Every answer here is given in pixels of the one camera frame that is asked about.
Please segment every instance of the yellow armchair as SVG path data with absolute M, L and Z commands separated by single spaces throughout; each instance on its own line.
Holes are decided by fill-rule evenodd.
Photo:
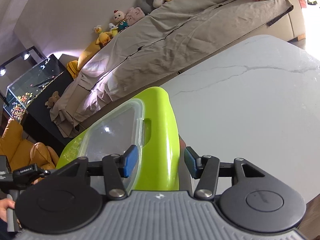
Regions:
M 22 140 L 22 126 L 10 118 L 7 127 L 0 138 L 0 155 L 6 155 L 11 170 L 36 163 L 42 169 L 55 169 L 59 157 L 56 152 L 43 143 L 33 144 Z

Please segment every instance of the ceiling light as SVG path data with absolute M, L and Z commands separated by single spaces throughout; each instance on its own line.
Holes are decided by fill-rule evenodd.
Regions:
M 5 67 L 0 67 L 0 77 L 2 77 L 6 72 L 6 68 Z
M 29 54 L 29 53 L 26 53 L 26 54 L 24 55 L 23 59 L 26 60 L 26 59 L 28 59 L 29 56 L 30 56 L 30 54 Z

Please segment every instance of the black handle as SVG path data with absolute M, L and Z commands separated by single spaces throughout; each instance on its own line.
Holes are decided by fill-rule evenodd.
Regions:
M 7 198 L 10 198 L 14 202 L 16 202 L 19 195 L 20 195 L 20 190 L 10 189 L 9 194 L 7 195 Z M 21 227 L 18 223 L 18 218 L 16 216 L 16 213 L 11 208 L 7 209 L 7 224 L 8 224 L 8 228 L 7 228 L 8 232 L 21 231 Z

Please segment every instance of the gray ribbed plate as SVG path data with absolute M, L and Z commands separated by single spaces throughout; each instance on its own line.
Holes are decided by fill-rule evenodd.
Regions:
M 186 191 L 133 191 L 109 202 L 90 225 L 63 235 L 23 230 L 18 240 L 302 240 L 296 230 L 274 236 L 242 232 L 223 220 L 208 201 Z

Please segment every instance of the yellow duck plush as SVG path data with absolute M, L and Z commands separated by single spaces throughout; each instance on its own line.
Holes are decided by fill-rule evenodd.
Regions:
M 94 27 L 94 32 L 99 34 L 99 37 L 97 38 L 96 44 L 102 44 L 102 46 L 106 46 L 109 41 L 111 41 L 110 36 L 112 35 L 111 32 L 102 32 L 101 25 L 98 25 L 97 27 Z

